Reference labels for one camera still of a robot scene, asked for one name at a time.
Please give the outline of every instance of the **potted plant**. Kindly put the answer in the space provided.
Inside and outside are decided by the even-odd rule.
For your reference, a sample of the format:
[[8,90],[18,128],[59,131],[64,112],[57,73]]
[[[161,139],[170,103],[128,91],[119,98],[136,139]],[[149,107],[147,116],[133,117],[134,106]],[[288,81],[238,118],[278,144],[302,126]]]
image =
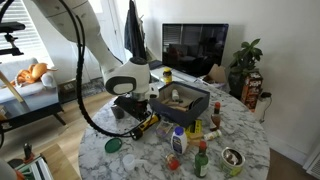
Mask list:
[[258,71],[255,64],[260,61],[262,51],[255,46],[260,42],[260,39],[252,41],[252,43],[241,43],[241,50],[233,54],[234,60],[229,65],[230,73],[228,82],[230,86],[230,94],[240,99],[245,77],[249,72]]

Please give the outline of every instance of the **hanging coat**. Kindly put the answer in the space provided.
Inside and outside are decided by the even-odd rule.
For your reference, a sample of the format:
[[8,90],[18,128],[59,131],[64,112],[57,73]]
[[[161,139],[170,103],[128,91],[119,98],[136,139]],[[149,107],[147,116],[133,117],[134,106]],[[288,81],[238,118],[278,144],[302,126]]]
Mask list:
[[130,0],[127,22],[124,29],[124,46],[133,57],[147,59],[144,41],[140,33],[134,2]]

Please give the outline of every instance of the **bottle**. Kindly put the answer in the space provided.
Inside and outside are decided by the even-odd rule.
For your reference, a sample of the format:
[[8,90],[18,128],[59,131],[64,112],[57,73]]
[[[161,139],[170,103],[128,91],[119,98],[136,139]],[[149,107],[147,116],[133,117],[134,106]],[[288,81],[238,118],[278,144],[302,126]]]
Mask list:
[[179,101],[179,93],[176,89],[172,90],[172,93],[171,93],[171,98],[172,98],[172,101]]
[[209,159],[206,155],[207,143],[200,141],[199,152],[194,158],[194,174],[199,178],[204,178],[207,174]]
[[216,131],[217,129],[220,128],[221,117],[219,113],[220,113],[220,103],[216,102],[214,104],[214,113],[211,115],[212,123],[210,123],[210,131]]
[[180,126],[176,127],[171,137],[172,149],[178,154],[183,154],[187,149],[187,145],[187,135],[183,128]]
[[163,80],[166,84],[172,82],[172,72],[170,68],[164,68],[163,70]]
[[221,131],[218,129],[216,131],[213,131],[211,133],[203,135],[204,140],[210,141],[213,140],[216,137],[220,137],[222,135]]

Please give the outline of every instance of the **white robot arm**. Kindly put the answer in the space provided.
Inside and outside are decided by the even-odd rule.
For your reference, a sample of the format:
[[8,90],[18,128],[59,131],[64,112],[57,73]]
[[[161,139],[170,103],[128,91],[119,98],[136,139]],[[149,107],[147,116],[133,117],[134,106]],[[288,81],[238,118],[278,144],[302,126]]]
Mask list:
[[[33,2],[66,39],[76,42],[70,17],[59,0],[33,0]],[[110,52],[102,39],[97,17],[88,0],[65,0],[65,3],[82,21],[86,46],[99,61],[106,90],[114,95],[131,92],[133,98],[139,101],[149,99],[150,94],[157,95],[156,91],[149,92],[155,89],[149,87],[150,70],[145,60],[132,58],[121,66]]]

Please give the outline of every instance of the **plush toy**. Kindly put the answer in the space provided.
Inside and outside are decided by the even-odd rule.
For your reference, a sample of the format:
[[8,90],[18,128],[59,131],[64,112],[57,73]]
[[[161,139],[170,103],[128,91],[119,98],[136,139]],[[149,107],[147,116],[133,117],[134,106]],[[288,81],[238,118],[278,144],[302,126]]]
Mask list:
[[38,81],[47,71],[56,71],[57,69],[48,69],[46,63],[32,64],[28,70],[20,70],[11,84],[13,86],[21,87],[23,83],[32,84]]

